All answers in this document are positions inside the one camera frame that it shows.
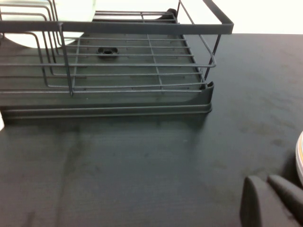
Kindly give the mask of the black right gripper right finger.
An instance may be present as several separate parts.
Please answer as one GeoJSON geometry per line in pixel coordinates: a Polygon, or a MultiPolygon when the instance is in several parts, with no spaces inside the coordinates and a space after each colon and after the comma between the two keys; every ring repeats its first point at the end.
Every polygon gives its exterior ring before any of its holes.
{"type": "Polygon", "coordinates": [[[303,190],[279,175],[270,175],[267,182],[298,223],[303,225],[303,190]]]}

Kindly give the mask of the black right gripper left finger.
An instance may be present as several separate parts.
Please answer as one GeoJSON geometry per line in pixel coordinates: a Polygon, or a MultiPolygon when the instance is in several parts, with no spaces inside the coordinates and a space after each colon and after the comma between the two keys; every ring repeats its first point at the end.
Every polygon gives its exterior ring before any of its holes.
{"type": "Polygon", "coordinates": [[[257,176],[245,178],[240,220],[243,227],[299,227],[300,224],[274,189],[257,176]]]}

